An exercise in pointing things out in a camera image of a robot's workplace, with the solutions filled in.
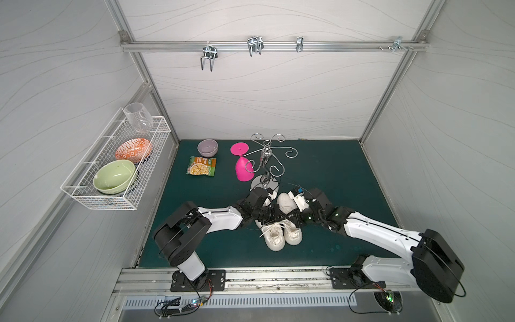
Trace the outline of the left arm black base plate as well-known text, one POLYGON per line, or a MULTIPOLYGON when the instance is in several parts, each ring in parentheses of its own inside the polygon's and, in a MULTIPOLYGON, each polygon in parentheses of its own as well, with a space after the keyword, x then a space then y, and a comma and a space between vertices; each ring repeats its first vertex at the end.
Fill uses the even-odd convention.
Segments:
POLYGON ((209 269, 191 281, 181 271, 172 275, 171 292, 221 292, 225 290, 226 270, 209 269))

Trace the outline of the white shoelace of shoe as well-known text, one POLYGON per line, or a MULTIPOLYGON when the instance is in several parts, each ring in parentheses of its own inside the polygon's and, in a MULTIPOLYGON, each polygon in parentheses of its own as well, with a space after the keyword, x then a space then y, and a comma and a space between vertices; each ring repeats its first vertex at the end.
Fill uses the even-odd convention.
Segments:
POLYGON ((270 238, 279 238, 284 234, 283 229, 285 225, 282 222, 265 225, 259 221, 256 221, 256 225, 262 231, 261 237, 269 236, 270 238))

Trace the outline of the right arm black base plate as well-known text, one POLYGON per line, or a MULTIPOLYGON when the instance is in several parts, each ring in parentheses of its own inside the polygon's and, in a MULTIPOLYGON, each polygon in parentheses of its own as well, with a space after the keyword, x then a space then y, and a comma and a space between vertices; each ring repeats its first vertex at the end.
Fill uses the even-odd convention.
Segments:
POLYGON ((330 279, 332 289, 336 290, 386 288, 384 281, 374 282, 357 268, 335 268, 328 266, 325 269, 325 273, 330 279))

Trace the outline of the white knit sneaker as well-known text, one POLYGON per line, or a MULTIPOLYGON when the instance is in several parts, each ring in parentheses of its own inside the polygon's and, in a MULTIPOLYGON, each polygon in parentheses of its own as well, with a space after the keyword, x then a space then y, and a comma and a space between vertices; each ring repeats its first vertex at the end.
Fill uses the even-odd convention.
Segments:
POLYGON ((263 238, 267 247, 273 252, 281 251, 286 240, 284 238, 283 226, 281 223, 273 223, 264 225, 259 221, 255 221, 258 229, 261 231, 260 238, 263 238))
MULTIPOLYGON (((298 210, 298 206, 293 199, 287 193, 281 193, 277 198, 277 204, 279 209, 285 215, 289 215, 295 210, 298 210)), ((302 230, 289 219, 282 220, 284 239, 287 244, 291 246, 297 246, 303 239, 302 230)))

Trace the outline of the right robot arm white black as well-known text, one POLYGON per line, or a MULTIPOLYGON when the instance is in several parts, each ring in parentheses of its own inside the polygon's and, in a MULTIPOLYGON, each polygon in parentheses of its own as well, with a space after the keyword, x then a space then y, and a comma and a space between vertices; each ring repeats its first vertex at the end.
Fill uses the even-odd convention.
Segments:
POLYGON ((287 195, 296 207, 286 217, 297 227, 319 225, 395 254, 395 258, 359 257, 352 266, 359 280, 418 287, 441 303, 451 303, 457 297, 465 267, 440 233, 396 228, 348 207, 335 207, 319 189, 307 192, 297 188, 287 195))

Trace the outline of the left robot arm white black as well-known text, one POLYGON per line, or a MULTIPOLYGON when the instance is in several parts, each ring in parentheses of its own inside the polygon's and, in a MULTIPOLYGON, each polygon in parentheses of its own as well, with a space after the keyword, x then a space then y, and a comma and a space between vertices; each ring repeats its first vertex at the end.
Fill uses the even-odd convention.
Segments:
POLYGON ((190 282, 195 282, 207 273, 196 253, 207 234, 246 228, 252 221, 274 224, 285 217, 280 206, 273 202, 272 191, 258 187, 246 198, 223 208, 209 209, 187 201, 155 230, 153 240, 159 255, 190 282))

